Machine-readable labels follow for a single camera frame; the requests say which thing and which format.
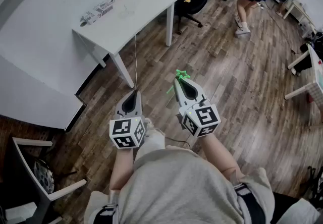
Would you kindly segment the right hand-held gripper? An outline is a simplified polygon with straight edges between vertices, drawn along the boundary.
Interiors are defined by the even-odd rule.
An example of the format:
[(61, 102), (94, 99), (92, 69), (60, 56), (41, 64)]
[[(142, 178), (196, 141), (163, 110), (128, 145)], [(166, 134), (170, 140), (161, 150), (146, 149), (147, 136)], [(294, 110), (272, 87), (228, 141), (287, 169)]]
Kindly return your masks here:
[[(216, 106), (206, 99), (202, 87), (188, 78), (175, 78), (174, 89), (180, 105), (179, 113), (182, 116), (182, 126), (194, 138), (201, 138), (213, 133), (221, 123), (220, 115)], [(201, 101), (188, 105), (189, 100)]]

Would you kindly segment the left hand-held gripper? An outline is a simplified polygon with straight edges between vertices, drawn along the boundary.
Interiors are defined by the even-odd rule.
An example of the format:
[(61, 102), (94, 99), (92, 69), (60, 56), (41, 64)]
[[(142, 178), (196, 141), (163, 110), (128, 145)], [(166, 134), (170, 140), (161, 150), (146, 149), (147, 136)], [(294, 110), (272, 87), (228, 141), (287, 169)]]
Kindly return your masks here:
[(143, 121), (141, 92), (130, 91), (118, 102), (110, 120), (109, 136), (117, 149), (139, 147), (146, 132)]

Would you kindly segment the green plastic stirrer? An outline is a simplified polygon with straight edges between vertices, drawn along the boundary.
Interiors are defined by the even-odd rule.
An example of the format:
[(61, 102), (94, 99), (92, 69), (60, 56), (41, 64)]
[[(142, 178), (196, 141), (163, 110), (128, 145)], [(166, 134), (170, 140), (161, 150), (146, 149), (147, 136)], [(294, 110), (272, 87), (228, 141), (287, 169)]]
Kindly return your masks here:
[[(175, 79), (176, 80), (183, 80), (183, 79), (186, 79), (186, 78), (190, 78), (190, 75), (187, 74), (187, 72), (184, 70), (184, 71), (181, 71), (181, 70), (178, 70), (176, 69), (176, 75), (175, 75)], [(174, 85), (172, 85), (169, 90), (166, 92), (166, 94), (169, 94), (174, 88)]]

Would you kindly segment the person's right forearm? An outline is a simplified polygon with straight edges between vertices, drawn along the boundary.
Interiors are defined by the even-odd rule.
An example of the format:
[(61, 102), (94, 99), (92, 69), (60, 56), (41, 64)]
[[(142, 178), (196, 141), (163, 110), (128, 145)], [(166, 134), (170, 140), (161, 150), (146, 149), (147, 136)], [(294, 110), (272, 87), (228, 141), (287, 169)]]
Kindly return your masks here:
[(240, 180), (245, 176), (233, 155), (214, 134), (199, 138), (199, 142), (207, 161), (214, 165), (226, 179), (235, 178)]

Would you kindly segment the person's left forearm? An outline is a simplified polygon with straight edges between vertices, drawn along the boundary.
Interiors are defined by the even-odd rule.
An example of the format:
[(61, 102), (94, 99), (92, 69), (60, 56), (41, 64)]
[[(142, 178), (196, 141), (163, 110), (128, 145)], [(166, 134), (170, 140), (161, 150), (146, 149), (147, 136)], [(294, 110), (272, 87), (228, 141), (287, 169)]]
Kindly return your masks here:
[(118, 149), (110, 179), (110, 190), (121, 190), (134, 172), (133, 148)]

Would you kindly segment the person's beige shoe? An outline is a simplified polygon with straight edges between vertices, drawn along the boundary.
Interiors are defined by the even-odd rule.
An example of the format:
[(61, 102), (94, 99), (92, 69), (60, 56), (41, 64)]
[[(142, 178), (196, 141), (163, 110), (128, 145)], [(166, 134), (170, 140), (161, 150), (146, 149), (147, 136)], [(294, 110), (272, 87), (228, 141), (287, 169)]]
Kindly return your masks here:
[(147, 131), (157, 130), (157, 128), (154, 126), (154, 124), (152, 123), (152, 121), (149, 118), (144, 119), (144, 125), (145, 125)]

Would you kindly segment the person's beige trouser leg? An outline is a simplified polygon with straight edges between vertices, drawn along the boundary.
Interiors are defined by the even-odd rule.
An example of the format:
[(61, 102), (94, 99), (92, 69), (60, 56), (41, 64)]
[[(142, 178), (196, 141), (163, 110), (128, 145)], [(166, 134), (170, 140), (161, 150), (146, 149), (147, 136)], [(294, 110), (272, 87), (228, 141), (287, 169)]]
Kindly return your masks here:
[(135, 160), (137, 161), (153, 151), (165, 149), (165, 147), (165, 134), (155, 127), (147, 128), (144, 135), (144, 142), (137, 151)]

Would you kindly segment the person's grey shirt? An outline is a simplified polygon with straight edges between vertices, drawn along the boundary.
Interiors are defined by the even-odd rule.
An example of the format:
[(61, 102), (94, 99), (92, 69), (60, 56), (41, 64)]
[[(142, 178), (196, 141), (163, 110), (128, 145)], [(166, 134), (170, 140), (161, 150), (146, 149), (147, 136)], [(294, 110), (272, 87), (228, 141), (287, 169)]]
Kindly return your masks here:
[[(248, 195), (256, 202), (251, 208), (243, 200)], [(116, 224), (251, 224), (251, 210), (270, 224), (274, 208), (264, 169), (228, 180), (195, 153), (168, 148), (138, 159), (120, 191), (92, 192), (84, 224), (94, 224), (97, 213)]]

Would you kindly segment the flag print box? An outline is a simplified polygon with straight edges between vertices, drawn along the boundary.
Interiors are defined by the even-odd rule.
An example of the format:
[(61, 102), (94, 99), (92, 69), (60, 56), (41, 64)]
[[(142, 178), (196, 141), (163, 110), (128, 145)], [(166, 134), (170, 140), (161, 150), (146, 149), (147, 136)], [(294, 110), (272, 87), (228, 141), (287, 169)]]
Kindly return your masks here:
[(87, 25), (91, 25), (112, 9), (113, 5), (109, 4), (108, 2), (99, 3), (94, 8), (88, 10), (85, 14), (83, 14), (81, 16), (80, 22), (87, 22)]

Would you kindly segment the patterned seat cushion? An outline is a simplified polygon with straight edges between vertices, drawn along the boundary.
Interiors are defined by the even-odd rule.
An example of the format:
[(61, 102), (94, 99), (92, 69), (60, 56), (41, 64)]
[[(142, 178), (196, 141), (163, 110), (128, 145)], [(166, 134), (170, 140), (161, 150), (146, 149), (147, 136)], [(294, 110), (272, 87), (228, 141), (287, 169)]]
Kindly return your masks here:
[(32, 169), (43, 189), (48, 194), (53, 193), (55, 190), (55, 179), (49, 166), (43, 160), (36, 159)]

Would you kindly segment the white side table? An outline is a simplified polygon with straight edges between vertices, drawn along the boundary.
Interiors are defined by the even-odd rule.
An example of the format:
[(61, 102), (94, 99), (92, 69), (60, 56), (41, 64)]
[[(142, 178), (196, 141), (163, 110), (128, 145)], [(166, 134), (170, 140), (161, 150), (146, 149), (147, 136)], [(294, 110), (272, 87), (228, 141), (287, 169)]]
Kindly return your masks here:
[(306, 85), (286, 94), (284, 99), (288, 100), (303, 92), (307, 92), (320, 110), (323, 124), (323, 61), (318, 57), (312, 46), (307, 44), (307, 51), (289, 64), (288, 69), (291, 70), (297, 63), (304, 60), (308, 55), (311, 59), (313, 78)]

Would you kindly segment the low white table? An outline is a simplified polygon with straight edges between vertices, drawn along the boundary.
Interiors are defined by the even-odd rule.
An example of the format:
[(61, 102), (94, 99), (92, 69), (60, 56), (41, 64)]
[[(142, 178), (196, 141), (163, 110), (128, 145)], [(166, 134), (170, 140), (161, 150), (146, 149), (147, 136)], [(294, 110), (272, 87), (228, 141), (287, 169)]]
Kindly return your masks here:
[(313, 37), (317, 33), (314, 22), (299, 1), (287, 1), (285, 9), (287, 11), (283, 14), (283, 19), (286, 19), (291, 14), (297, 20), (298, 25), (302, 30), (303, 39)]

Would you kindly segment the white box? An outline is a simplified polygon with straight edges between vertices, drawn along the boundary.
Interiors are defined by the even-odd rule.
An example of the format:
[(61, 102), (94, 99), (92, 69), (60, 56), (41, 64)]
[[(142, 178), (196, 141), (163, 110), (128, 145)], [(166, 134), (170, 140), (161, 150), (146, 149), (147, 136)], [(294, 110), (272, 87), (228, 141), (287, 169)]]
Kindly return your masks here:
[(26, 221), (28, 218), (31, 218), (34, 215), (36, 209), (37, 206), (34, 202), (6, 209), (5, 216), (7, 219), (7, 224), (18, 224)]

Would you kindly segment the black equipment pile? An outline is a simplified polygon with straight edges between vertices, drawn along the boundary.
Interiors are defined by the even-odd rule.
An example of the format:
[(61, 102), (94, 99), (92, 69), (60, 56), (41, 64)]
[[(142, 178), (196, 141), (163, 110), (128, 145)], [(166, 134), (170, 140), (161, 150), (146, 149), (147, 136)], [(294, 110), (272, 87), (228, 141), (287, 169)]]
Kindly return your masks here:
[(311, 190), (309, 201), (320, 203), (323, 201), (323, 166), (320, 167), (316, 177), (314, 176), (315, 168), (309, 166), (307, 169), (310, 170), (310, 177), (307, 181), (308, 188)]

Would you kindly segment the white chair frame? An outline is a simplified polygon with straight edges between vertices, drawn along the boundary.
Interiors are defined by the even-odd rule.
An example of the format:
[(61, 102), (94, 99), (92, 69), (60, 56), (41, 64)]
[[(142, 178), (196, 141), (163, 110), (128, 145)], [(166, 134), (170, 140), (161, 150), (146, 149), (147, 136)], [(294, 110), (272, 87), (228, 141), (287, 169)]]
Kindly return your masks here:
[(19, 159), (22, 162), (23, 169), (27, 173), (27, 180), (31, 181), (32, 187), (34, 188), (35, 192), (32, 192), (32, 195), (36, 195), (39, 197), (38, 202), (36, 203), (37, 208), (35, 210), (34, 215), (32, 216), (32, 220), (30, 221), (31, 224), (43, 224), (45, 220), (45, 216), (49, 210), (50, 204), (55, 200), (79, 189), (80, 187), (84, 186), (87, 181), (82, 179), (72, 185), (69, 185), (65, 188), (62, 188), (56, 192), (48, 194), (45, 189), (42, 187), (41, 183), (37, 180), (35, 174), (32, 172), (31, 168), (28, 166), (27, 161), (25, 160), (22, 151), (20, 150), (19, 146), (40, 146), (40, 147), (51, 147), (51, 141), (42, 141), (42, 140), (31, 140), (31, 139), (21, 139), (21, 138), (13, 138), (13, 144), (16, 152), (19, 155)]

